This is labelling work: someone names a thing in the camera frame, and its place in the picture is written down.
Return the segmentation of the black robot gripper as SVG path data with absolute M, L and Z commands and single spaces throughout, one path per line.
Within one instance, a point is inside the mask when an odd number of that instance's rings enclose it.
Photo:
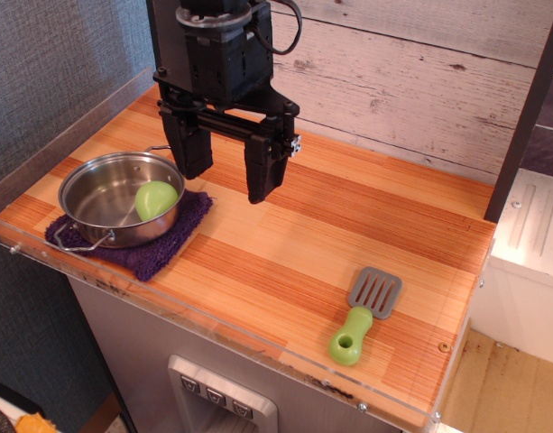
M 211 135 L 244 142 L 248 199 L 282 182 L 300 150 L 299 107 L 272 87 L 277 56 L 269 8 L 154 8 L 153 78 L 163 129 L 180 173 L 193 180 L 213 164 Z

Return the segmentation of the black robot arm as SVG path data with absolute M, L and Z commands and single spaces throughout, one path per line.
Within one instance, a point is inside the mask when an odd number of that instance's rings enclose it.
M 297 104 L 272 87 L 272 39 L 266 1 L 150 1 L 147 4 L 160 115 L 182 175 L 213 164 L 211 135 L 244 143 L 248 199 L 256 204 L 282 182 L 300 150 Z

